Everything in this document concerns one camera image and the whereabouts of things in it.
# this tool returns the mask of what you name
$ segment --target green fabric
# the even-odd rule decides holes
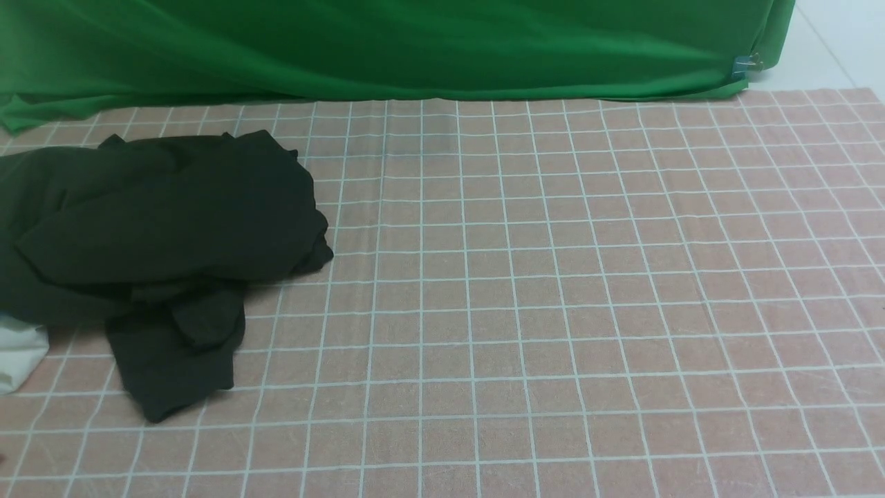
[[[0,2],[0,122],[243,100],[728,97],[795,0]]]

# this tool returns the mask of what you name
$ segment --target black cloth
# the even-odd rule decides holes
[[[231,388],[247,283],[332,259],[296,159],[265,131],[0,157],[0,311],[105,320],[151,422]]]

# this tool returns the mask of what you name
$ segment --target grid square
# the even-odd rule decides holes
[[[539,416],[533,421],[538,458],[582,458],[587,453],[584,420],[580,416]]]
[[[473,389],[467,382],[428,382],[421,398],[425,416],[473,414]]]

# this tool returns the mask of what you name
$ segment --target white grid line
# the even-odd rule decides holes
[[[313,105],[314,117],[313,117],[313,119],[311,119],[311,126],[313,125],[314,122],[316,122],[317,106],[318,106],[318,104]],[[352,103],[350,104],[350,113],[353,113],[353,104]],[[308,151],[310,150],[310,147],[311,147],[311,144],[310,144],[310,142],[308,142],[308,144],[307,144]],[[345,160],[345,164],[342,165],[342,168],[341,168],[342,188],[341,188],[341,193],[339,194],[340,196],[344,195],[343,183],[344,183],[344,177],[345,177],[345,175],[347,175],[347,169],[344,168],[343,166],[346,166],[346,165],[347,164],[346,164],[346,160]],[[332,228],[332,231],[333,231],[332,240],[333,241],[337,240],[337,238],[338,238],[338,227],[341,226],[341,212],[342,212],[342,210],[339,209],[338,210],[338,218],[336,220],[335,226]],[[329,269],[329,279],[332,278],[332,276],[335,274],[335,270],[338,268],[338,265],[336,265],[336,263],[337,263],[336,259],[332,259],[332,261],[328,263],[329,265],[331,265],[331,267]],[[323,351],[325,350],[325,348],[323,346],[326,345],[326,332],[328,330],[328,323],[329,323],[328,312],[330,309],[331,302],[332,302],[332,285],[329,285],[326,289],[326,305],[325,305],[326,316],[323,318],[323,330],[319,335],[319,352],[317,354],[317,371],[316,371],[316,374],[314,375],[314,378],[313,378],[313,392],[311,394],[311,406],[309,408],[308,415],[307,415],[307,421],[308,421],[307,431],[306,431],[306,435],[304,436],[304,463],[302,464],[302,466],[304,466],[304,467],[306,467],[310,464],[311,428],[312,428],[311,421],[313,420],[313,411],[314,411],[314,409],[316,409],[316,404],[317,404],[317,392],[319,391],[319,375],[320,375],[320,372],[322,371],[322,366],[323,366]],[[300,496],[301,498],[304,498],[304,492],[306,489],[307,489],[307,476],[302,474],[301,489],[298,493],[298,496]]]
[[[495,107],[492,106],[492,129],[495,131],[495,134],[497,135],[496,121],[497,120],[496,120],[496,116],[495,116]],[[498,149],[498,142],[496,140],[495,141],[495,150],[497,151],[497,149]],[[504,192],[504,170],[501,165],[500,158],[498,158],[498,161],[497,161],[497,168],[498,168],[498,185],[501,188],[501,192],[503,193]],[[509,248],[512,246],[512,242],[511,242],[512,239],[510,238],[510,226],[507,224],[507,210],[504,209],[502,211],[502,213],[503,213],[503,217],[504,217],[503,218],[504,219],[504,240],[506,241],[505,243],[506,243],[507,247]],[[510,275],[511,275],[511,281],[510,281],[510,290],[511,290],[511,294],[512,294],[511,299],[513,299],[513,305],[515,307],[517,307],[519,305],[519,298],[518,298],[518,295],[516,292],[516,280],[514,278],[512,278],[512,276],[515,275],[516,272],[513,271],[513,254],[509,253],[509,252],[507,253],[507,264],[510,268]],[[514,314],[516,315],[516,337],[519,340],[517,344],[519,345],[519,367],[521,368],[521,371],[522,371],[522,390],[523,390],[523,394],[524,394],[524,398],[525,398],[525,402],[526,402],[526,413],[528,413],[528,445],[529,445],[529,448],[531,448],[531,452],[532,452],[532,472],[534,474],[533,479],[535,480],[535,495],[540,496],[539,489],[540,489],[541,483],[540,483],[540,476],[538,475],[537,445],[535,444],[535,435],[536,435],[535,434],[535,418],[534,418],[535,412],[532,408],[532,399],[531,399],[531,396],[529,395],[529,391],[528,391],[526,351],[525,351],[525,344],[522,340],[523,339],[522,324],[520,322],[519,315],[517,313],[514,313]],[[481,480],[481,477],[482,477],[482,475],[479,473],[476,475],[476,480],[478,483],[477,486],[479,485],[479,481]]]

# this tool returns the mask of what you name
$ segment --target floor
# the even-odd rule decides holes
[[[781,62],[754,89],[872,88],[885,99],[885,2],[796,0]]]
[[[0,138],[269,129],[337,253],[257,286],[237,387],[159,426],[100,331],[57,331],[0,398],[0,496],[885,495],[885,105],[799,1],[788,49],[830,47],[830,89],[129,109]],[[792,60],[756,88],[805,81]]]

